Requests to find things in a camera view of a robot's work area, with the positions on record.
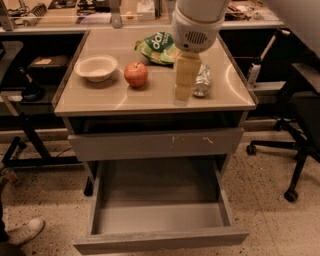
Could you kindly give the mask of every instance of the red apple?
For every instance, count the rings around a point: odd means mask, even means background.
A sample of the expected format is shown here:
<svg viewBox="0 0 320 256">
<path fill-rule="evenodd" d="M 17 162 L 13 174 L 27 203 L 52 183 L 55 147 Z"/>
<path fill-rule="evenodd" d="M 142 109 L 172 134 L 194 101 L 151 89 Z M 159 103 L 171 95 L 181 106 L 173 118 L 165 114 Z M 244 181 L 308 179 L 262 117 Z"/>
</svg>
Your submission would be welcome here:
<svg viewBox="0 0 320 256">
<path fill-rule="evenodd" d="M 131 62 L 124 70 L 124 78 L 131 87 L 141 87 L 147 82 L 148 69 L 143 63 Z"/>
</svg>

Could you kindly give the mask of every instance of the black chair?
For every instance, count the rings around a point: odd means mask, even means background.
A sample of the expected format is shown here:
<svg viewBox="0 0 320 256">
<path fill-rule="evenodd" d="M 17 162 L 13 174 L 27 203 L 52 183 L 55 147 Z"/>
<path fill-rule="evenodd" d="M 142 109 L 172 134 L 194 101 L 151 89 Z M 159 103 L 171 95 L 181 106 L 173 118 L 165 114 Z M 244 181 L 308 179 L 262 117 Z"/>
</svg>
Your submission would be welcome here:
<svg viewBox="0 0 320 256">
<path fill-rule="evenodd" d="M 320 73 L 306 64 L 293 64 L 292 75 L 277 94 L 275 105 L 280 110 L 281 119 L 274 129 L 288 131 L 294 141 L 253 140 L 247 146 L 247 153 L 256 154 L 255 145 L 297 151 L 297 164 L 290 186 L 284 193 L 289 202 L 295 202 L 298 198 L 295 188 L 307 157 L 311 156 L 320 163 Z"/>
</svg>

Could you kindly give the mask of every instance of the concrete floor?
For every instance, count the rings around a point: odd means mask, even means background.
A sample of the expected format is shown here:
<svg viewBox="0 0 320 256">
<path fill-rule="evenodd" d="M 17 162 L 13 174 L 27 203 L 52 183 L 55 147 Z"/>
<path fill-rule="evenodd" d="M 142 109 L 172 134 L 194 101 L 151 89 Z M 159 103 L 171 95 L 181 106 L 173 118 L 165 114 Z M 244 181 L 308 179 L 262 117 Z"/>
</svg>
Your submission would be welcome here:
<svg viewBox="0 0 320 256">
<path fill-rule="evenodd" d="M 250 229 L 250 235 L 241 245 L 122 255 L 318 256 L 319 164 L 313 159 L 307 160 L 297 188 L 299 199 L 295 204 L 288 203 L 283 192 L 295 166 L 294 152 L 260 147 L 256 156 L 248 156 L 245 152 L 247 141 L 260 135 L 245 134 L 223 176 L 235 226 Z M 3 154 L 7 145 L 0 145 L 0 154 Z M 69 147 L 65 141 L 51 141 L 47 146 L 53 155 Z M 28 154 L 33 154 L 32 147 L 28 147 L 22 156 Z M 87 232 L 91 198 L 83 195 L 84 168 L 81 165 L 37 167 L 16 169 L 16 172 L 22 180 L 20 186 L 14 187 L 4 180 L 1 183 L 7 229 L 33 217 L 46 220 L 43 232 L 23 246 L 26 255 L 80 256 L 72 243 Z"/>
</svg>

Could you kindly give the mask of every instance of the drawer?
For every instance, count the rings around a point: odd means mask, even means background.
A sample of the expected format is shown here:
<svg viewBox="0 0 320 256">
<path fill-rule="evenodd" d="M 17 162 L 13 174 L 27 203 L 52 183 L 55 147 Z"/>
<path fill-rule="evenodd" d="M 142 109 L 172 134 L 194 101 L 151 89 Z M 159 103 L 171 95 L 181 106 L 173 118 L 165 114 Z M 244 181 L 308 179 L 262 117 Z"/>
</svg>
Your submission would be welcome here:
<svg viewBox="0 0 320 256">
<path fill-rule="evenodd" d="M 212 159 L 174 157 L 99 162 L 82 255 L 240 244 Z"/>
<path fill-rule="evenodd" d="M 80 161 L 234 153 L 243 129 L 194 129 L 70 135 Z"/>
</svg>

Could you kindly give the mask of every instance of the green chip bag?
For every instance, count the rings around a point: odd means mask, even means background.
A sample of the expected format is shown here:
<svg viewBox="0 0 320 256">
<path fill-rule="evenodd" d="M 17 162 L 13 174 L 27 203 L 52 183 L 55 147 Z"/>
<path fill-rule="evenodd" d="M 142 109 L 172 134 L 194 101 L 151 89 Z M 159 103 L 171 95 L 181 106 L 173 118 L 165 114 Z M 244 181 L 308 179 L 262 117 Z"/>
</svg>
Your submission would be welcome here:
<svg viewBox="0 0 320 256">
<path fill-rule="evenodd" d="M 175 46 L 172 36 L 166 32 L 158 32 L 153 36 L 136 42 L 136 51 L 141 52 L 151 62 L 160 65 L 172 65 L 181 51 Z"/>
</svg>

